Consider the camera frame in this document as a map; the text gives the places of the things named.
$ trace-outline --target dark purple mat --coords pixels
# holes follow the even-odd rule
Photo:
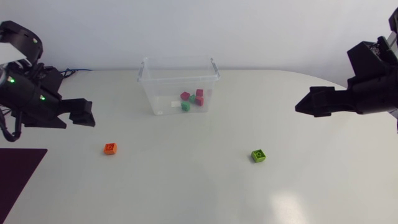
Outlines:
[[[0,149],[0,223],[43,159],[46,149]]]

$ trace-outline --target white wall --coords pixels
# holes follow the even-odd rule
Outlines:
[[[220,68],[272,68],[345,85],[346,51],[388,36],[396,0],[0,0],[35,32],[47,65],[138,68],[144,56],[212,55]]]

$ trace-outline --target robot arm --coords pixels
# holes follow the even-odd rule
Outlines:
[[[92,102],[85,99],[63,100],[58,93],[61,73],[37,63],[43,53],[41,40],[28,29],[12,21],[0,25],[0,42],[10,43],[25,58],[0,67],[0,104],[12,110],[16,130],[8,132],[2,113],[0,128],[8,141],[16,141],[25,127],[66,128],[58,115],[70,113],[73,124],[95,126]]]
[[[313,86],[295,107],[297,112],[314,117],[331,116],[333,112],[357,114],[392,111],[398,108],[397,49],[398,9],[389,19],[390,43],[379,37],[376,43],[361,42],[348,51],[355,76],[348,79],[348,88]]]

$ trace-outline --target container handle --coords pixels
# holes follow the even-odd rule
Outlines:
[[[145,63],[141,62],[141,68],[139,69],[137,82],[139,81],[140,78],[142,78],[142,71],[144,70],[144,65],[145,65]]]
[[[217,67],[216,63],[214,63],[214,59],[211,58],[210,61],[211,61],[211,64],[213,65],[214,71],[217,73],[218,76],[220,76],[220,72],[218,71],[218,67]]]

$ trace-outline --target green lego brick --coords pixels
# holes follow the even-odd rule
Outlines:
[[[262,152],[261,149],[259,149],[252,151],[251,157],[253,158],[254,162],[262,162],[266,159],[267,156]]]
[[[191,109],[191,104],[188,102],[181,102],[181,109],[183,111],[189,111]]]
[[[196,98],[197,98],[197,96],[195,96],[195,95],[190,96],[190,97],[189,97],[189,102],[195,103],[195,99],[196,99]]]

